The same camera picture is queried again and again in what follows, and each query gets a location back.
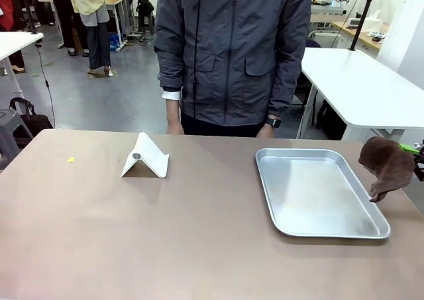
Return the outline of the black stand pole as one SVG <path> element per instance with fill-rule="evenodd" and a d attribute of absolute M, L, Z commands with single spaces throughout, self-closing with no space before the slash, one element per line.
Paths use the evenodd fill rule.
<path fill-rule="evenodd" d="M 350 48 L 349 48 L 350 51 L 355 51 L 356 44 L 358 42 L 360 33 L 362 31 L 362 27 L 364 25 L 365 18 L 366 18 L 367 14 L 368 14 L 368 10 L 370 8 L 371 2 L 372 2 L 372 0 L 366 0 L 365 6 L 364 6 L 364 10 L 362 12 L 362 15 L 361 15 L 361 18 L 360 18 L 360 22 L 359 22 L 358 28 L 356 30 L 356 33 L 354 35 L 354 38 L 353 38 L 352 43 L 351 43 Z"/>

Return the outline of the person in yellow coat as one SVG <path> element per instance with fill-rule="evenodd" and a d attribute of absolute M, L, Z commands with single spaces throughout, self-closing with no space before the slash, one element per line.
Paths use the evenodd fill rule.
<path fill-rule="evenodd" d="M 71 0 L 74 11 L 80 15 L 86 29 L 89 50 L 88 74 L 103 68 L 106 76 L 111 74 L 110 43 L 107 33 L 109 14 L 108 0 Z"/>

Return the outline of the white folded stand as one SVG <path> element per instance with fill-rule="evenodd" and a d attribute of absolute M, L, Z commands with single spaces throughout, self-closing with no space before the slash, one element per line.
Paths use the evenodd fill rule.
<path fill-rule="evenodd" d="M 137 136 L 135 146 L 127 156 L 123 166 L 123 177 L 137 162 L 141 161 L 157 177 L 165 178 L 168 173 L 169 154 L 163 153 L 156 143 L 145 132 Z"/>

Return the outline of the grey plastic stool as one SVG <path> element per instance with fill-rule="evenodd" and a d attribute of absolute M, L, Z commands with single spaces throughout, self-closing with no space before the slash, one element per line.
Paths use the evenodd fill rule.
<path fill-rule="evenodd" d="M 0 109 L 0 170 L 4 170 L 33 139 L 21 116 L 14 110 Z"/>

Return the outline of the white tissue box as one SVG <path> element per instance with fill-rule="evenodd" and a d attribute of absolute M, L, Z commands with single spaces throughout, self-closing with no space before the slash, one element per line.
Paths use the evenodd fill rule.
<path fill-rule="evenodd" d="M 381 32 L 381 33 L 387 33 L 389 29 L 389 24 L 385 23 L 380 18 L 380 11 L 376 11 L 375 13 L 372 13 L 370 16 L 366 17 L 364 20 L 364 24 L 362 26 L 363 32 Z"/>

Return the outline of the person's left hand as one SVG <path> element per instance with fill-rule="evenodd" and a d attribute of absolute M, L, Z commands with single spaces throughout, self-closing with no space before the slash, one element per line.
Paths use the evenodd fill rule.
<path fill-rule="evenodd" d="M 275 133 L 275 128 L 265 124 L 256 135 L 257 138 L 273 138 Z"/>

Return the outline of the person in grey jacket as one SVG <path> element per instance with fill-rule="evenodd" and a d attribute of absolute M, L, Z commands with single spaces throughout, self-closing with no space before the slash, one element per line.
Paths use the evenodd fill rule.
<path fill-rule="evenodd" d="M 292 103 L 311 0 L 158 0 L 163 98 L 186 135 L 256 137 Z"/>

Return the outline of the silver metal tray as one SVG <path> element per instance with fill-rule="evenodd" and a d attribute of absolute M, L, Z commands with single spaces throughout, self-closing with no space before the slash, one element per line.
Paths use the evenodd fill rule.
<path fill-rule="evenodd" d="M 339 153 L 263 148 L 255 159 L 270 218 L 282 234 L 364 240 L 390 236 L 385 216 Z"/>

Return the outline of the person in red clothing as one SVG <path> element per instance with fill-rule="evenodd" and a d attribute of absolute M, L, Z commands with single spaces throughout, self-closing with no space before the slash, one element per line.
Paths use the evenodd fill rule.
<path fill-rule="evenodd" d="M 14 31 L 14 6 L 13 0 L 0 0 L 0 32 Z M 20 50 L 11 54 L 9 60 L 15 74 L 25 73 L 25 63 Z"/>

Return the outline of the person's right hand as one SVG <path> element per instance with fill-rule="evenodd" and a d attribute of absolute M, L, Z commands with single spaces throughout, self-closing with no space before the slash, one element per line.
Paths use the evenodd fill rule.
<path fill-rule="evenodd" d="M 167 134 L 184 135 L 184 129 L 180 121 L 168 121 L 167 122 Z"/>

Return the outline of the black background stool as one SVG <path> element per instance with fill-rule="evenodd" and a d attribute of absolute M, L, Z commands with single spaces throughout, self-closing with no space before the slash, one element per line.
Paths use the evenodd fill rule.
<path fill-rule="evenodd" d="M 149 0 L 138 0 L 136 6 L 138 13 L 138 31 L 154 34 L 154 6 Z"/>

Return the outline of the brown cloth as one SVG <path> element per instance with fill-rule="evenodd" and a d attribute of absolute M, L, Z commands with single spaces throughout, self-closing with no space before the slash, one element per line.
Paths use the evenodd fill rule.
<path fill-rule="evenodd" d="M 373 136 L 360 151 L 358 163 L 377 180 L 371 185 L 370 202 L 377 203 L 391 192 L 409 185 L 415 168 L 414 156 L 396 141 Z"/>

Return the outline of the person's right forearm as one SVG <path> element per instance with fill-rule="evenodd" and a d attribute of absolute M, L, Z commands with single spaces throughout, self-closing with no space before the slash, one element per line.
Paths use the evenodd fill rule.
<path fill-rule="evenodd" d="M 180 121 L 180 102 L 178 100 L 166 100 L 166 119 L 168 123 Z"/>

